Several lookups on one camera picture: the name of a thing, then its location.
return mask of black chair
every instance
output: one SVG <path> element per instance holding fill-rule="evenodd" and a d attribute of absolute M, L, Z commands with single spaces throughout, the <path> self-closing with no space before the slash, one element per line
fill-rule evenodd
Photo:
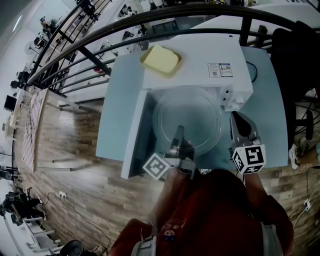
<path fill-rule="evenodd" d="M 307 140 L 313 137 L 312 112 L 308 109 L 306 119 L 296 120 L 295 102 L 320 85 L 319 60 L 320 37 L 306 24 L 297 21 L 292 31 L 278 28 L 273 32 L 271 62 L 282 94 L 289 149 L 294 143 L 296 126 L 306 127 Z"/>

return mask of red shirt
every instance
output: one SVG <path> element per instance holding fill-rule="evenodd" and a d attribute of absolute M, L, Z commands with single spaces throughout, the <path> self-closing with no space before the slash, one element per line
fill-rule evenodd
<path fill-rule="evenodd" d="M 157 234 L 156 255 L 263 256 L 260 222 L 274 224 L 282 251 L 293 246 L 294 231 L 285 210 L 267 196 L 250 208 L 246 188 L 231 172 L 214 170 L 191 181 L 191 188 Z M 115 241 L 110 256 L 130 256 L 133 246 L 150 236 L 152 227 L 132 219 Z"/>

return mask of label sticker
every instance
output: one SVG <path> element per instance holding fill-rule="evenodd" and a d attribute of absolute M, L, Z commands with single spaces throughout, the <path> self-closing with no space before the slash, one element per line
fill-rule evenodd
<path fill-rule="evenodd" d="M 219 69 L 221 72 L 221 77 L 223 78 L 233 77 L 230 63 L 219 63 Z"/>
<path fill-rule="evenodd" d="M 219 63 L 208 63 L 208 71 L 209 71 L 209 77 L 211 78 L 221 77 Z"/>

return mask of black and white marker cube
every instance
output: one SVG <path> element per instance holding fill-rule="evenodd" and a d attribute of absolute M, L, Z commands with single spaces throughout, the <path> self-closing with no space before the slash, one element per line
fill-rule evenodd
<path fill-rule="evenodd" d="M 159 180 L 170 168 L 170 164 L 154 153 L 143 166 L 143 169 L 154 179 Z"/>
<path fill-rule="evenodd" d="M 239 173 L 243 175 L 257 173 L 266 165 L 265 145 L 236 147 L 232 160 Z"/>

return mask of wooden floor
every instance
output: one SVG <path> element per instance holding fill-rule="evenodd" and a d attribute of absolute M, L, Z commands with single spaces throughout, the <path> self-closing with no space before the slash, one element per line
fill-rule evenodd
<path fill-rule="evenodd" d="M 121 179 L 122 163 L 95 157 L 103 101 L 83 104 L 87 110 L 58 111 L 47 106 L 40 135 L 39 163 L 41 167 L 70 167 L 72 172 L 31 172 L 21 156 L 24 131 L 16 130 L 14 143 L 15 164 L 24 175 L 21 186 L 32 187 L 32 194 L 46 200 L 49 191 L 63 191 L 66 201 L 84 216 L 85 220 L 100 228 L 115 241 L 126 223 L 136 218 L 146 221 L 162 189 L 161 181 L 148 175 Z M 25 112 L 20 112 L 24 121 Z M 288 215 L 299 210 L 307 198 L 306 171 L 311 165 L 297 170 L 290 167 L 266 169 L 259 173 L 263 185 L 287 211 Z M 320 179 L 320 172 L 311 169 L 308 174 L 310 193 Z M 320 191 L 318 186 L 313 198 Z M 320 196 L 308 213 L 304 213 L 295 229 L 294 255 L 305 255 L 308 246 L 320 234 L 315 226 L 315 213 L 320 207 Z M 108 239 L 87 223 L 58 193 L 49 195 L 45 207 L 47 230 L 55 230 L 55 238 L 66 243 L 81 240 L 87 249 L 96 245 L 108 246 Z"/>

